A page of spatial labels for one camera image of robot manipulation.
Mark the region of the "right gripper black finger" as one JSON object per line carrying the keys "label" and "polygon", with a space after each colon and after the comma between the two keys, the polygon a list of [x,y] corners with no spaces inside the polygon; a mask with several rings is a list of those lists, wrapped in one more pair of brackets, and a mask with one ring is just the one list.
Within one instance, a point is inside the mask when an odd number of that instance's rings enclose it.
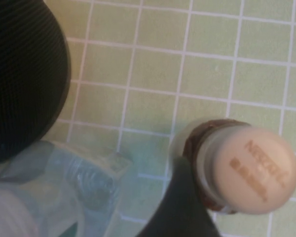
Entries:
{"label": "right gripper black finger", "polygon": [[198,200],[187,159],[177,158],[167,191],[139,237],[220,237],[204,205]]}

